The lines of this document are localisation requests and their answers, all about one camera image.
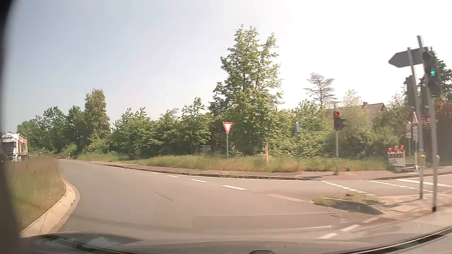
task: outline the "truck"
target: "truck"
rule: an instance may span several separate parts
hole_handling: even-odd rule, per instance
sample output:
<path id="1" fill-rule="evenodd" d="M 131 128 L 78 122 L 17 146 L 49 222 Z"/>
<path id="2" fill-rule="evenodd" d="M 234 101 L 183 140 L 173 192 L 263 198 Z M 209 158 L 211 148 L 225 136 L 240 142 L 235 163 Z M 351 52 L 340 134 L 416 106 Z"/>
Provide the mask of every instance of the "truck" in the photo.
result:
<path id="1" fill-rule="evenodd" d="M 3 158 L 12 161 L 20 161 L 29 157 L 27 138 L 20 133 L 8 132 L 2 136 L 2 153 Z"/>

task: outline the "yield sign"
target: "yield sign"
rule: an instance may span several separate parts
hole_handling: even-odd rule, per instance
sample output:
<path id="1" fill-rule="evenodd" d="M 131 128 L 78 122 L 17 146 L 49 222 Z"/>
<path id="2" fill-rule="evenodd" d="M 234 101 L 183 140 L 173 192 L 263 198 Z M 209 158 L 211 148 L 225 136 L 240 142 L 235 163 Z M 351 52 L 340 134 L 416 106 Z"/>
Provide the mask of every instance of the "yield sign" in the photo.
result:
<path id="1" fill-rule="evenodd" d="M 223 122 L 223 126 L 225 127 L 226 134 L 229 134 L 231 130 L 232 123 L 231 122 Z"/>

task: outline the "traffic light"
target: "traffic light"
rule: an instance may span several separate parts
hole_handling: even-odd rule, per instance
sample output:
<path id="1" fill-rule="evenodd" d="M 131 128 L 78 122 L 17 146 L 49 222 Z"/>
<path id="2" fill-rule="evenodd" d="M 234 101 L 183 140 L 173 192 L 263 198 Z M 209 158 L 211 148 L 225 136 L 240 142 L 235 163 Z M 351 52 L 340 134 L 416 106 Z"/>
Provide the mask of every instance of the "traffic light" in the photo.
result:
<path id="1" fill-rule="evenodd" d="M 342 128 L 344 128 L 346 126 L 346 124 L 344 123 L 347 119 L 346 118 L 341 118 L 339 116 L 339 112 L 335 111 L 334 114 L 334 129 L 335 130 L 342 130 Z"/>
<path id="2" fill-rule="evenodd" d="M 436 57 L 433 52 L 422 52 L 422 59 L 426 75 L 425 85 L 430 89 L 432 97 L 439 97 L 443 92 L 443 87 L 441 86 L 441 75 L 437 67 Z"/>
<path id="3" fill-rule="evenodd" d="M 413 76 L 410 75 L 409 77 L 405 78 L 405 82 L 403 82 L 404 85 L 406 85 L 406 95 L 408 96 L 408 106 L 410 108 L 416 107 L 416 101 L 414 99 L 415 96 L 417 96 L 417 90 L 416 92 L 413 90 Z"/>

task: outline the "sky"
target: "sky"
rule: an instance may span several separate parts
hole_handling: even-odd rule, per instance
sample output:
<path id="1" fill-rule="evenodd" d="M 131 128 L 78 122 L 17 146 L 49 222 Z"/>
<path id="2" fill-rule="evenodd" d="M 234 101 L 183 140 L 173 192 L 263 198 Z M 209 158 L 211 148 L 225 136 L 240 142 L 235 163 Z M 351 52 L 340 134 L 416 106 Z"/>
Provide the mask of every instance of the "sky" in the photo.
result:
<path id="1" fill-rule="evenodd" d="M 208 105 L 226 79 L 220 57 L 235 30 L 254 26 L 259 38 L 277 38 L 285 104 L 308 98 L 315 72 L 334 78 L 340 98 L 355 89 L 368 103 L 387 102 L 402 90 L 410 68 L 388 60 L 416 36 L 452 62 L 444 33 L 452 2 L 423 17 L 425 1 L 296 0 L 18 0 L 9 17 L 2 77 L 2 122 L 15 132 L 23 121 L 58 106 L 83 108 L 103 89 L 111 122 L 127 108 L 146 107 L 157 119 L 201 97 Z M 417 66 L 418 77 L 422 76 Z"/>

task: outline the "grass patch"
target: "grass patch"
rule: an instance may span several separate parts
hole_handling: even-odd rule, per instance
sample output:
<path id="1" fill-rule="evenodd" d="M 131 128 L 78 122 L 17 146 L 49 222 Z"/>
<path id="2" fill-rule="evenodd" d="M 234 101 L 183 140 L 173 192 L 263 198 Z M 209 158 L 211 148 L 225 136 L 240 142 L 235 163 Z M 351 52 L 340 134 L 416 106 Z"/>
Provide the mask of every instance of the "grass patch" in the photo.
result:
<path id="1" fill-rule="evenodd" d="M 38 219 L 66 192 L 60 166 L 51 157 L 9 161 L 6 176 L 19 230 Z"/>
<path id="2" fill-rule="evenodd" d="M 116 153 L 109 153 L 109 154 L 86 153 L 86 154 L 75 155 L 74 159 L 89 160 L 89 161 L 117 162 L 117 161 L 126 161 L 126 160 L 129 160 L 130 158 L 128 155 L 116 154 Z"/>
<path id="3" fill-rule="evenodd" d="M 340 210 L 371 215 L 381 215 L 382 211 L 379 206 L 383 204 L 379 198 L 365 194 L 352 193 L 347 193 L 345 195 L 325 195 L 314 198 L 312 202 L 319 206 L 332 207 Z"/>
<path id="4" fill-rule="evenodd" d="M 327 199 L 327 198 L 336 198 L 336 199 L 342 199 L 342 200 L 348 200 L 348 201 L 357 201 L 357 202 L 363 202 L 369 205 L 374 205 L 374 204 L 383 204 L 381 202 L 381 200 L 377 197 L 374 196 L 369 196 L 366 194 L 352 194 L 352 193 L 348 193 L 348 194 L 331 194 L 331 195 L 324 195 L 322 197 L 317 197 L 312 199 L 312 202 L 315 205 L 320 205 L 320 206 L 326 206 L 326 207 L 330 207 L 331 205 L 335 204 L 336 201 L 334 199 Z"/>
<path id="5" fill-rule="evenodd" d="M 172 168 L 201 169 L 201 170 L 230 170 L 252 172 L 302 172 L 302 171 L 335 171 L 334 158 L 292 158 L 271 157 L 268 165 L 265 156 L 243 156 L 226 159 L 220 155 L 180 155 L 158 156 L 142 160 L 129 160 L 127 155 L 118 154 L 82 154 L 81 160 L 96 161 L 122 161 L 126 163 L 139 163 L 149 166 L 161 166 Z M 339 159 L 339 171 L 351 170 L 381 170 L 385 169 L 385 162 L 375 158 L 365 160 Z"/>

